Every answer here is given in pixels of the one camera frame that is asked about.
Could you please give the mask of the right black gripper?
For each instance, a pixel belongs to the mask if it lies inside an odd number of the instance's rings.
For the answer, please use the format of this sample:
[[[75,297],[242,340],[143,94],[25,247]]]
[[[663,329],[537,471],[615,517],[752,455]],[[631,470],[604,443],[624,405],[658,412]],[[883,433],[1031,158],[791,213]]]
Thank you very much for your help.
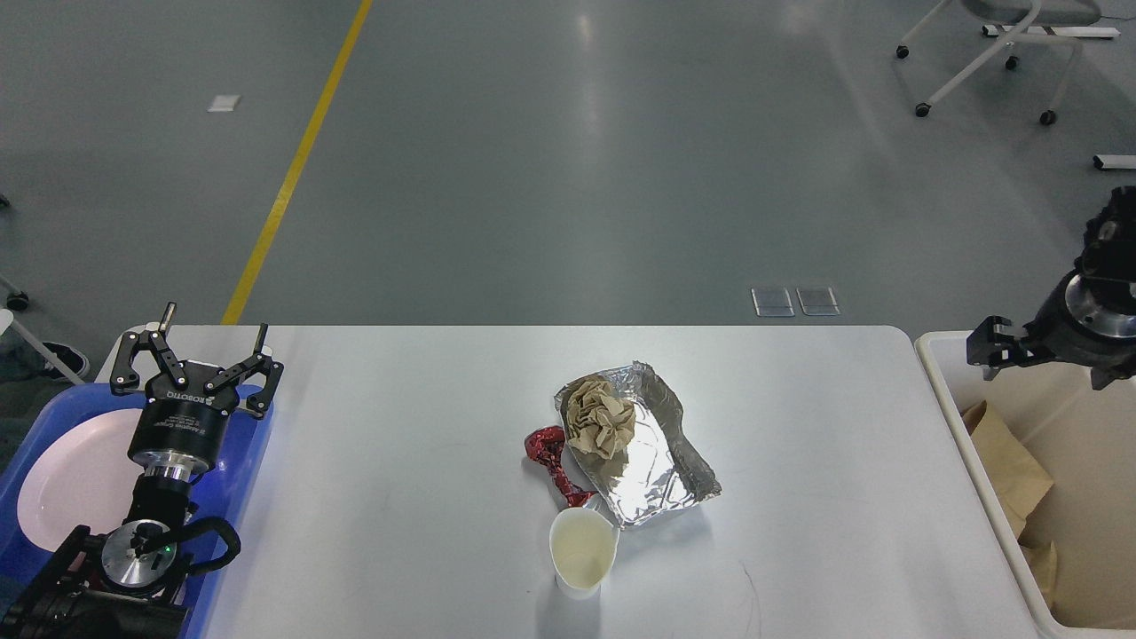
[[[966,363],[985,382],[1012,367],[1066,360],[1091,368],[1093,390],[1135,374],[1133,283],[1068,272],[1025,327],[987,316],[966,337]]]

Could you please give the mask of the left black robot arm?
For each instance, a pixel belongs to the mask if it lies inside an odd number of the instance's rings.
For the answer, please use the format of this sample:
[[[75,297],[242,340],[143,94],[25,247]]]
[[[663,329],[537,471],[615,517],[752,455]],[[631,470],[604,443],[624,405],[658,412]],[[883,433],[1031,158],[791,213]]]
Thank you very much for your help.
[[[122,333],[106,388],[78,387],[48,405],[5,473],[3,507],[45,460],[45,437],[93,418],[137,418],[127,460],[139,467],[122,522],[73,526],[42,567],[23,547],[28,526],[5,536],[5,638],[200,638],[220,571],[239,557],[242,517],[272,434],[272,401],[284,365],[260,325],[252,352],[229,367],[181,359],[168,343],[176,304],[162,320]]]

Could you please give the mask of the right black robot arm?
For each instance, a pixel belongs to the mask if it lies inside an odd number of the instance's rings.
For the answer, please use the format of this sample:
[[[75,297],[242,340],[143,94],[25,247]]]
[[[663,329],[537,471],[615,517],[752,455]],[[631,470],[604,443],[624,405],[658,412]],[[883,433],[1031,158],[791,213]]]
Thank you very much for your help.
[[[989,316],[966,339],[966,360],[991,381],[1009,367],[1062,360],[1091,368],[1103,390],[1135,370],[1135,190],[1116,186],[1088,219],[1084,249],[1030,322]]]

